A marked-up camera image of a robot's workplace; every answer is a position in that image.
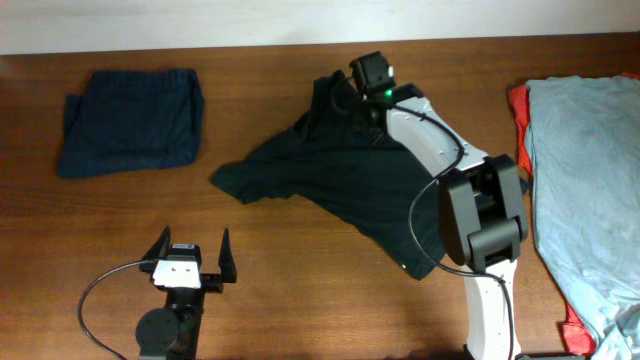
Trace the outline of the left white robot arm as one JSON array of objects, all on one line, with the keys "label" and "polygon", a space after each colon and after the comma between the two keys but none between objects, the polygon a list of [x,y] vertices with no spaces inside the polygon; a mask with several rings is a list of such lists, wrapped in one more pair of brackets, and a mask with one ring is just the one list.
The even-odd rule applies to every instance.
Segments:
[{"label": "left white robot arm", "polygon": [[201,265],[200,247],[172,243],[169,228],[141,258],[139,269],[166,294],[165,304],[147,312],[137,324],[135,336],[141,359],[196,357],[206,295],[221,294],[226,284],[237,281],[228,230],[223,232],[218,256],[220,271],[202,273]]}]

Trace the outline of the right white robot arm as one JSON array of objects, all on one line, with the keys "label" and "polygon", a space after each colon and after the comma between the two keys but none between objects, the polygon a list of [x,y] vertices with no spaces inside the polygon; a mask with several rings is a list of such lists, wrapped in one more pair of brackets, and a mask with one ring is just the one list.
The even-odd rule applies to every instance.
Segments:
[{"label": "right white robot arm", "polygon": [[466,357],[518,358],[513,282],[528,225],[514,161],[471,145],[412,84],[360,85],[357,91],[367,124],[408,149],[433,177],[439,234],[454,263],[445,270],[464,279]]}]

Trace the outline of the folded navy blue garment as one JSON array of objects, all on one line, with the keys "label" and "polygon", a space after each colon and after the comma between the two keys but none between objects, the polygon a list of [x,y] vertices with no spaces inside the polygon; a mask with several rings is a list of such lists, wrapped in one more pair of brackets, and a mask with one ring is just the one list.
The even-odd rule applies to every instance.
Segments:
[{"label": "folded navy blue garment", "polygon": [[204,105],[193,69],[97,71],[84,94],[65,99],[57,173],[73,179],[190,165]]}]

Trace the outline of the dark green t-shirt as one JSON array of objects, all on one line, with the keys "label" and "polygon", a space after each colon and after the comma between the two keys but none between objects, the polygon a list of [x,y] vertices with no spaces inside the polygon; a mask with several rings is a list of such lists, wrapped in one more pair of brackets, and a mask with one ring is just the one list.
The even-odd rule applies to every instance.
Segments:
[{"label": "dark green t-shirt", "polygon": [[292,127],[221,166],[211,182],[243,204],[305,197],[422,280],[445,255],[438,190],[405,147],[388,135],[361,135],[339,114],[358,98],[340,70],[316,79],[310,108]]}]

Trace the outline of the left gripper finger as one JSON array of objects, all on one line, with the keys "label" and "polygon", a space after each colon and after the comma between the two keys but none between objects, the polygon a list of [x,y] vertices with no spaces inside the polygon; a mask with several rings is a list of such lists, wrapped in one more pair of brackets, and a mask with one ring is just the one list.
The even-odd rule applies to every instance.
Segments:
[{"label": "left gripper finger", "polygon": [[170,247],[171,229],[166,226],[161,232],[158,240],[149,248],[141,258],[142,261],[157,261],[164,259]]},{"label": "left gripper finger", "polygon": [[223,232],[218,257],[218,266],[220,268],[220,277],[223,283],[237,282],[237,269],[232,254],[230,233],[228,228],[226,228]]}]

